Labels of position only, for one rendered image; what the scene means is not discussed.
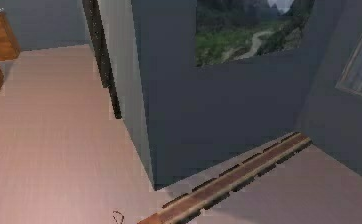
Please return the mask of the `green landscape wall picture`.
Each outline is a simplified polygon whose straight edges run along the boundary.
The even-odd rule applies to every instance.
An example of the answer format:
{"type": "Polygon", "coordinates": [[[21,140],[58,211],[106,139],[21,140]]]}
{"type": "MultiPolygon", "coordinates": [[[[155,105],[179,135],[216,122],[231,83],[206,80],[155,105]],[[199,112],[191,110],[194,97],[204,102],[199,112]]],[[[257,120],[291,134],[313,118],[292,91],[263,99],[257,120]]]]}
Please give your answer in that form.
{"type": "Polygon", "coordinates": [[[300,46],[316,0],[197,0],[195,64],[247,59],[300,46]]]}

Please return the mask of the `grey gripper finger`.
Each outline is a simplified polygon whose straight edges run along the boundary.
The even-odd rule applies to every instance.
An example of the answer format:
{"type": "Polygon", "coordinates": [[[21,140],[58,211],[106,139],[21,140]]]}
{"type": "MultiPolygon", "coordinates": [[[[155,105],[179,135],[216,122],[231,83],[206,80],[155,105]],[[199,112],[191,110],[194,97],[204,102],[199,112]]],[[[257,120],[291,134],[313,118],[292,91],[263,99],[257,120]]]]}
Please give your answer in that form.
{"type": "Polygon", "coordinates": [[[125,216],[121,212],[119,212],[117,210],[114,210],[112,212],[112,217],[113,217],[116,224],[123,224],[124,223],[125,216]]]}

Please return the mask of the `brown wooden slatted furniture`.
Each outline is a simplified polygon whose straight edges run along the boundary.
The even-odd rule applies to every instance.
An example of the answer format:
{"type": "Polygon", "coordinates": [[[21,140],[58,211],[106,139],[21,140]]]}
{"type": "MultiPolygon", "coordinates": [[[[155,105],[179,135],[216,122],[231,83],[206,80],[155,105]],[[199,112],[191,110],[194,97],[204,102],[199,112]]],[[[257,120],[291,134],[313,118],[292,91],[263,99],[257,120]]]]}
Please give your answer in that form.
{"type": "Polygon", "coordinates": [[[264,175],[312,144],[312,140],[299,132],[281,139],[263,151],[225,170],[218,177],[196,186],[164,204],[157,213],[137,224],[186,224],[225,200],[232,192],[238,192],[257,177],[264,175]]]}

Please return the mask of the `grey framed wall picture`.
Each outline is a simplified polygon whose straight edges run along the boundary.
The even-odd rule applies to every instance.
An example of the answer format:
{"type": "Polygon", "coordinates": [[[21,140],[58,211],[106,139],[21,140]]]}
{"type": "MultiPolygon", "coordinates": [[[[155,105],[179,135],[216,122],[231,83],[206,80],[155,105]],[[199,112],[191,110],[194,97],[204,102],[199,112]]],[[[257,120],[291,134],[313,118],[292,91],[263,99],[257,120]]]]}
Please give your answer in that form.
{"type": "Polygon", "coordinates": [[[342,71],[336,88],[362,97],[362,34],[342,71]]]}

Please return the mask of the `brown wooden cupboard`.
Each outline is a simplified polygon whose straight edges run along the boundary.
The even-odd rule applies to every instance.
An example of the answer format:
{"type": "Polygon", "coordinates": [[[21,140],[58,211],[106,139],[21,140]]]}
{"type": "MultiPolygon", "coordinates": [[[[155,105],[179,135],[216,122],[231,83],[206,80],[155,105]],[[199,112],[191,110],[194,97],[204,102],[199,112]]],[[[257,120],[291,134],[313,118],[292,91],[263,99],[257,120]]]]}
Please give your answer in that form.
{"type": "Polygon", "coordinates": [[[20,45],[7,19],[6,12],[0,9],[0,61],[14,60],[21,52],[20,45]]]}

